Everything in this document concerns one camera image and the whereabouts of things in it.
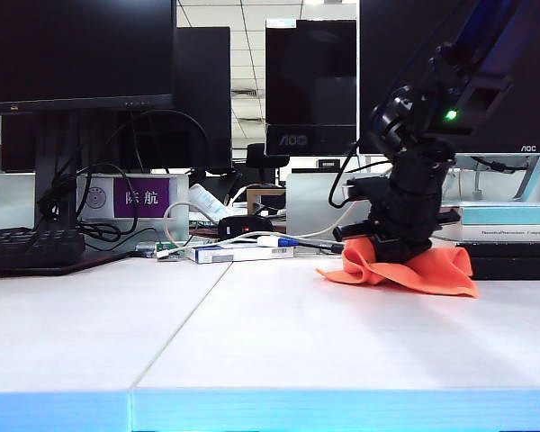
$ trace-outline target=book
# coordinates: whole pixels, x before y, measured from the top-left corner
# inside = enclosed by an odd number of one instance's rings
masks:
[[[540,202],[462,204],[456,210],[463,225],[540,225]]]
[[[231,243],[228,245],[193,247],[186,251],[186,257],[197,264],[293,258],[294,247],[264,247],[256,243]]]
[[[453,241],[540,241],[540,225],[464,225],[456,223],[445,225],[435,231],[437,239]]]

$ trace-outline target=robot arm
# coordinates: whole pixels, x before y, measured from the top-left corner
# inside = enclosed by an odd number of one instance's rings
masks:
[[[368,199],[361,223],[338,227],[338,240],[370,237],[379,261],[404,262],[430,248],[440,223],[442,183],[455,163],[452,135],[471,135],[496,109],[508,73],[540,26],[540,0],[480,0],[453,44],[436,49],[416,85],[396,90],[373,113],[369,138],[392,162],[390,178],[348,181],[349,198]]]

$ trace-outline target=computer monitor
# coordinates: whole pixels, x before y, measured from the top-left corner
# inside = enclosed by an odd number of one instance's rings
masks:
[[[204,148],[203,136],[188,120],[152,114],[135,123],[143,166],[231,167],[230,28],[177,29],[174,78],[172,108],[196,119],[210,145]],[[129,117],[129,112],[121,113],[120,122]],[[132,134],[123,133],[120,145],[121,165],[138,168]]]
[[[167,105],[194,117],[209,138],[204,151],[203,137],[184,118],[156,113],[135,121],[106,150],[106,160],[124,169],[139,169],[132,134],[142,165],[149,168],[231,166],[232,137],[230,110],[230,29],[227,27],[183,28],[176,30],[176,82],[173,102]],[[82,119],[82,132],[92,136],[94,121],[100,133],[94,141],[103,145],[114,130],[131,119],[138,110],[97,112],[95,118]],[[6,172],[32,171],[37,141],[36,115],[8,115],[2,118],[1,165]]]
[[[345,155],[356,141],[356,21],[266,28],[266,153]]]
[[[0,114],[41,113],[37,198],[76,173],[80,111],[172,103],[175,27],[174,0],[0,0]],[[71,187],[47,208],[42,227],[75,227]]]
[[[362,136],[374,107],[390,89],[394,78],[438,23],[459,4],[457,0],[361,0],[358,10],[360,34],[359,105]],[[415,85],[428,69],[436,47],[455,41],[475,1],[462,2],[458,12],[439,31],[427,49],[421,51],[396,88]],[[457,153],[530,154],[540,153],[540,30],[529,42],[510,72],[513,87],[494,114],[469,137],[446,137]],[[361,139],[360,152],[380,150]]]

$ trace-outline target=white desk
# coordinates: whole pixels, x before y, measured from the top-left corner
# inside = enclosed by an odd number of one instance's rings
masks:
[[[540,283],[481,298],[235,263],[134,392],[135,430],[540,430]]]
[[[474,300],[316,266],[340,262],[0,281],[0,430],[540,430],[540,283]]]
[[[10,407],[1,430],[48,430],[56,412],[66,431],[130,431],[129,388],[229,266],[133,258],[68,276],[0,279],[0,407]],[[76,407],[84,412],[68,412]]]

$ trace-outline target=ceiling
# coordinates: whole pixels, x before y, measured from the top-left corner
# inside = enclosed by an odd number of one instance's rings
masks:
[[[264,140],[266,19],[355,19],[356,0],[177,0],[178,27],[231,29],[232,147]]]

